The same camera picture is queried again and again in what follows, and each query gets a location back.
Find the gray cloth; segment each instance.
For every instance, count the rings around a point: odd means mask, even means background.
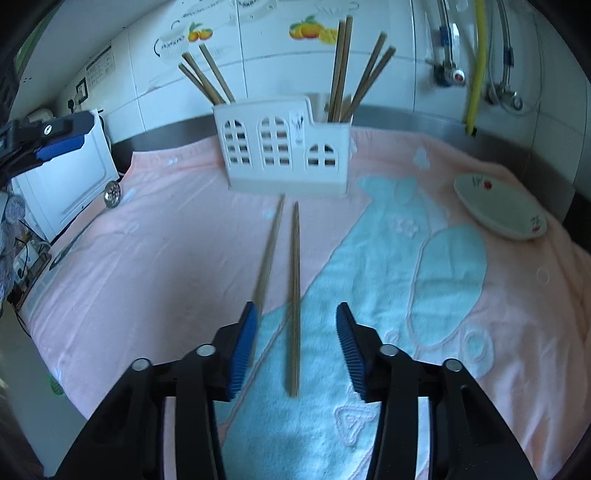
[[[2,222],[0,222],[0,301],[4,302],[12,291],[15,281],[14,258],[15,239],[20,220],[25,218],[25,200],[19,195],[9,197]]]

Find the light blue towel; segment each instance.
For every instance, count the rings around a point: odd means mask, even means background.
[[[287,395],[284,306],[262,319],[257,363],[239,407],[236,400],[216,404],[218,422],[228,428],[222,453],[230,480],[365,478],[379,404],[361,402],[352,390],[335,327],[342,301],[358,323],[415,358],[441,363],[455,356],[476,377],[492,366],[490,334],[462,325],[486,273],[476,229],[448,228],[444,209],[413,177],[359,184],[372,203],[301,302],[300,397]],[[420,420],[417,472],[428,457],[426,402]]]

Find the white tiled wall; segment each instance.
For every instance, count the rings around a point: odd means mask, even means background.
[[[527,0],[505,3],[515,61],[511,87],[523,97],[524,112],[510,115],[500,106],[481,100],[476,127],[533,148],[572,180],[586,128],[588,82],[564,41]],[[476,64],[473,0],[447,0],[450,21],[458,35],[454,59],[467,75],[466,87],[449,88],[433,82],[433,63],[443,58],[436,0],[268,0],[240,8],[235,6],[237,2],[212,0],[207,4],[221,6],[216,7],[215,15],[202,14],[201,20],[195,20],[191,16],[193,1],[173,0],[112,40],[116,71],[91,91],[83,106],[105,110],[114,142],[211,112],[210,105],[177,68],[178,54],[188,50],[203,70],[209,71],[199,41],[188,42],[183,35],[183,40],[174,41],[179,32],[186,34],[191,19],[202,23],[199,28],[213,31],[206,45],[234,95],[244,98],[327,93],[334,45],[326,39],[292,38],[290,27],[312,20],[324,28],[336,28],[339,18],[352,14],[355,20],[346,93],[355,90],[379,32],[385,31],[387,44],[396,46],[397,53],[364,103],[455,121],[464,118]],[[496,2],[487,2],[487,8],[488,22],[493,22],[491,74],[498,82],[502,73],[501,27]],[[84,72],[60,95],[58,114],[67,113],[67,100],[75,94],[75,85]],[[488,75],[485,80],[483,89],[489,83]]]
[[[107,75],[93,89],[88,85],[88,98],[82,103],[85,110],[104,110],[102,115],[117,110],[122,105],[137,98],[135,94],[134,74],[129,54],[128,29],[123,29],[110,43],[115,57],[115,71]],[[68,100],[74,98],[76,85],[86,77],[86,65],[74,77],[57,98],[55,114],[58,116],[70,113]]]
[[[242,63],[220,67],[220,71],[236,100],[246,98]],[[211,72],[207,72],[206,76],[212,83],[215,82]],[[211,103],[187,78],[142,95],[138,101],[146,130],[212,113]]]
[[[333,53],[302,53],[245,60],[248,95],[269,97],[291,93],[330,93]],[[354,94],[369,54],[349,56],[345,95]],[[302,72],[314,72],[313,76]],[[392,59],[368,92],[366,103],[412,110],[414,104],[414,62]]]

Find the white appliance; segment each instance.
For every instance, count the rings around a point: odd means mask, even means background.
[[[27,203],[26,222],[51,242],[111,180],[119,178],[100,125],[86,135],[81,149],[55,157],[12,179],[14,193]]]

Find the orange fruit decal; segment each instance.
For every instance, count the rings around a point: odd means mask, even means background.
[[[304,38],[304,36],[301,34],[301,25],[298,25],[297,27],[290,29],[290,37],[294,40],[301,40],[302,38]]]
[[[192,22],[191,26],[189,26],[189,34],[187,35],[187,39],[189,42],[195,42],[197,40],[207,40],[211,38],[213,35],[213,30],[210,28],[204,28],[203,30],[198,30],[201,27],[201,23]]]
[[[309,15],[301,22],[290,25],[290,37],[295,40],[301,40],[302,38],[312,40],[318,38],[322,31],[324,31],[324,26],[316,21],[314,15]]]
[[[201,38],[201,40],[207,40],[208,38],[211,38],[212,35],[213,30],[210,28],[206,28],[205,30],[201,30],[201,32],[199,32],[199,38]]]
[[[339,36],[338,28],[325,28],[318,34],[318,40],[327,45],[336,45],[336,39]]]

